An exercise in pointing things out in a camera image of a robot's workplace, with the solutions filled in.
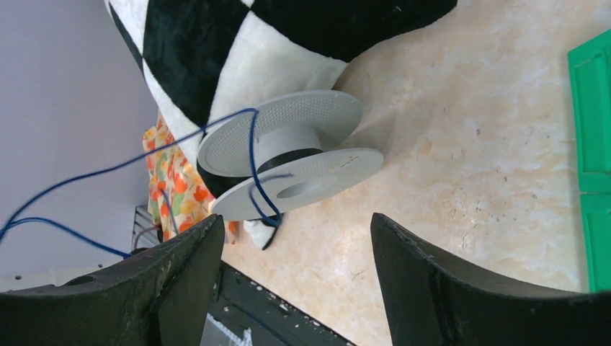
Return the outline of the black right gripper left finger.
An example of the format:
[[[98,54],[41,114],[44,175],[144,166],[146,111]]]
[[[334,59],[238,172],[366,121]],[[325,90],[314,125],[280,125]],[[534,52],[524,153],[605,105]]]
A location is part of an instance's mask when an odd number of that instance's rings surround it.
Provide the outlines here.
[[[61,286],[1,294],[3,345],[198,345],[225,229],[207,217],[169,241]]]

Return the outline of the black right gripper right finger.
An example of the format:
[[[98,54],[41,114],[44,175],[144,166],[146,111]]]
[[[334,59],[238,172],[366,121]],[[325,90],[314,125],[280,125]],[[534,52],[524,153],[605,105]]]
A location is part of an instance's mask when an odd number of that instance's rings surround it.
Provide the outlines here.
[[[610,293],[501,275],[429,243],[382,213],[370,224],[394,345],[608,345]]]

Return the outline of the grey plastic cable spool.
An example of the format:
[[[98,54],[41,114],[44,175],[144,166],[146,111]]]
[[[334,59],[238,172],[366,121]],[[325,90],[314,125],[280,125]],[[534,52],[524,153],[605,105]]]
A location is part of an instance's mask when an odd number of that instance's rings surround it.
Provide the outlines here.
[[[353,96],[312,90],[276,97],[211,126],[197,161],[210,174],[238,180],[211,211],[227,221],[268,218],[371,177],[381,168],[383,154],[342,148],[362,116]]]

